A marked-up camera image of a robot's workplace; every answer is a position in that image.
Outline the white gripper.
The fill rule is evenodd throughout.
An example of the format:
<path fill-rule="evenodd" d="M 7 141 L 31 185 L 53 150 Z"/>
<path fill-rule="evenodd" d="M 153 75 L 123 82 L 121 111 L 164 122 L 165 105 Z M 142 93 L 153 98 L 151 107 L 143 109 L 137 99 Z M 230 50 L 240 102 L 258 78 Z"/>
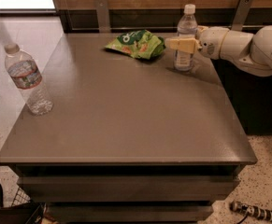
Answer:
<path fill-rule="evenodd" d="M 220 58 L 222 42 L 228 33 L 228 28 L 209 28 L 207 26 L 198 25 L 196 36 L 199 36 L 199 41 L 195 38 L 176 36 L 167 38 L 165 40 L 165 46 L 169 49 L 190 54 L 194 54 L 199 50 L 199 53 L 204 57 L 218 60 Z"/>

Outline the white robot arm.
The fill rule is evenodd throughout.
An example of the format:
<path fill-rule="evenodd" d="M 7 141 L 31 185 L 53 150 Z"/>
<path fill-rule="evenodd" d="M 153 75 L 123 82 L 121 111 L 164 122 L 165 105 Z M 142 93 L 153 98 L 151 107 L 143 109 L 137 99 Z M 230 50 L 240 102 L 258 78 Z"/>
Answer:
<path fill-rule="evenodd" d="M 173 36 L 165 40 L 165 45 L 172 50 L 226 60 L 257 77 L 272 76 L 272 25 L 261 28 L 255 35 L 199 26 L 196 38 Z"/>

